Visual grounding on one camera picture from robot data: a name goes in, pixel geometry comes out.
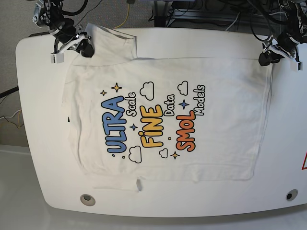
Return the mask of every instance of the t-shirt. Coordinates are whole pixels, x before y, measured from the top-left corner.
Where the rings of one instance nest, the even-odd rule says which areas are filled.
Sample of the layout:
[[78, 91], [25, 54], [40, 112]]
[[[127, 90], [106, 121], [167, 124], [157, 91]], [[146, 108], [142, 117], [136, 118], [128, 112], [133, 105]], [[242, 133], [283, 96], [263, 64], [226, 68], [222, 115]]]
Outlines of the t-shirt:
[[68, 142], [94, 188], [140, 180], [248, 180], [272, 66], [238, 58], [138, 58], [136, 37], [91, 26], [95, 54], [66, 77]]

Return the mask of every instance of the cloud graphic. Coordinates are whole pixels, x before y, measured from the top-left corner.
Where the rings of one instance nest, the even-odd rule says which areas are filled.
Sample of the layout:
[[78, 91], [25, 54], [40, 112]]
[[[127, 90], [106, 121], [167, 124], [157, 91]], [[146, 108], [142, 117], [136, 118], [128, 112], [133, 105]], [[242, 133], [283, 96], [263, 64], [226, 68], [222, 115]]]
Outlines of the cloud graphic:
[[179, 93], [181, 95], [187, 96], [187, 94], [188, 94], [188, 85], [189, 85], [188, 82], [186, 80], [184, 80], [181, 84], [179, 84], [177, 86], [177, 89], [179, 90]]
[[140, 89], [140, 95], [146, 97], [148, 101], [154, 99], [154, 84], [152, 81], [143, 84], [143, 88]]
[[137, 164], [142, 162], [142, 153], [140, 146], [131, 147], [129, 149], [129, 160]]
[[163, 149], [161, 151], [159, 151], [159, 155], [162, 157], [162, 158], [167, 158], [167, 149]]

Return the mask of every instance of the white tabletop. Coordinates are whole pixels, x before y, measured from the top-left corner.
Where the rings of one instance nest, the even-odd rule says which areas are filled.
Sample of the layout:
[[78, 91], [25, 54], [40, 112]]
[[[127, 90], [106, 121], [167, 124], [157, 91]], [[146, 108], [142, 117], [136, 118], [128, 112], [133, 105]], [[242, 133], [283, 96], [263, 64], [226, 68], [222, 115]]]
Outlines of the white tabletop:
[[[229, 57], [258, 59], [262, 45], [250, 34], [147, 28], [120, 29], [137, 36], [139, 58]], [[93, 189], [71, 153], [67, 117], [61, 109], [67, 69], [77, 55], [50, 63], [54, 38], [23, 39], [16, 63], [25, 129], [46, 202], [52, 207], [122, 216], [195, 217], [256, 212], [307, 203], [307, 72], [282, 60], [275, 65], [272, 102], [265, 138], [249, 181], [149, 182], [139, 193]], [[307, 61], [307, 47], [300, 46]], [[298, 190], [293, 201], [286, 195]], [[96, 199], [92, 207], [82, 194]]]

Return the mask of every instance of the sparkle graphic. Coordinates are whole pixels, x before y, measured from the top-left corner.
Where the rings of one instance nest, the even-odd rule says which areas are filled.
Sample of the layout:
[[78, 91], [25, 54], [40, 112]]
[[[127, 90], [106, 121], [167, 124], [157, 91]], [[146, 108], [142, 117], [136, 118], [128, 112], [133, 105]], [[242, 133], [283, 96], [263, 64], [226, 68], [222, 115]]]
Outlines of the sparkle graphic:
[[130, 126], [130, 128], [132, 128], [133, 129], [133, 131], [136, 129], [136, 128], [138, 128], [138, 127], [136, 127], [134, 124], [132, 125], [132, 126]]
[[116, 92], [118, 92], [118, 90], [122, 89], [121, 87], [119, 87], [117, 85], [117, 82], [116, 82], [116, 85], [114, 87], [112, 87], [112, 89], [116, 90]]
[[183, 102], [182, 102], [182, 103], [180, 103], [179, 105], [181, 105], [181, 106], [182, 106], [182, 108], [183, 108], [183, 109], [185, 109], [185, 108], [186, 108], [186, 106], [188, 106], [189, 104], [188, 104], [188, 103], [186, 103], [186, 101], [185, 101], [185, 100], [183, 100]]
[[176, 157], [178, 157], [178, 156], [180, 156], [180, 155], [178, 155], [176, 152], [174, 152], [174, 154], [171, 155], [171, 156], [174, 157], [174, 159], [176, 160]]
[[105, 94], [107, 94], [107, 92], [105, 92], [104, 90], [102, 90], [102, 92], [101, 92], [100, 94], [102, 94], [103, 96], [105, 96]]

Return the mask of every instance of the yellow cable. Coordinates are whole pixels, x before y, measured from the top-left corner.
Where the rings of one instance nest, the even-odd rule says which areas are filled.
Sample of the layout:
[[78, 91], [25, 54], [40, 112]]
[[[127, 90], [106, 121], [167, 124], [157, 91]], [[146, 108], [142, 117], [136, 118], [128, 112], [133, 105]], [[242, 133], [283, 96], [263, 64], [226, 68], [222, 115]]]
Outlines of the yellow cable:
[[2, 122], [2, 123], [0, 123], [0, 128], [1, 128], [2, 126], [4, 126], [5, 124], [9, 124], [9, 123], [11, 123], [12, 125], [15, 125], [17, 128], [21, 128], [21, 126], [20, 126], [20, 113], [21, 113], [21, 112], [22, 112], [22, 111], [20, 110], [19, 113], [18, 113], [18, 125], [14, 124], [13, 122], [8, 121], [8, 122]]
[[20, 120], [19, 120], [20, 113], [21, 113], [21, 111], [19, 111], [19, 113], [18, 113], [18, 128], [21, 128], [21, 127], [20, 127]]
[[6, 124], [12, 124], [12, 125], [15, 125], [13, 122], [2, 122], [2, 123], [0, 123], [0, 128], [2, 127], [2, 126], [4, 126], [4, 125], [6, 125]]
[[118, 25], [118, 26], [114, 27], [114, 29], [117, 29], [117, 28], [121, 27], [123, 24], [125, 24], [125, 23], [126, 23], [126, 21], [127, 21], [128, 17], [129, 17], [129, 11], [130, 11], [130, 4], [128, 4], [128, 12], [127, 12], [127, 16], [126, 16], [125, 21], [124, 21], [122, 24], [120, 24], [120, 25]]

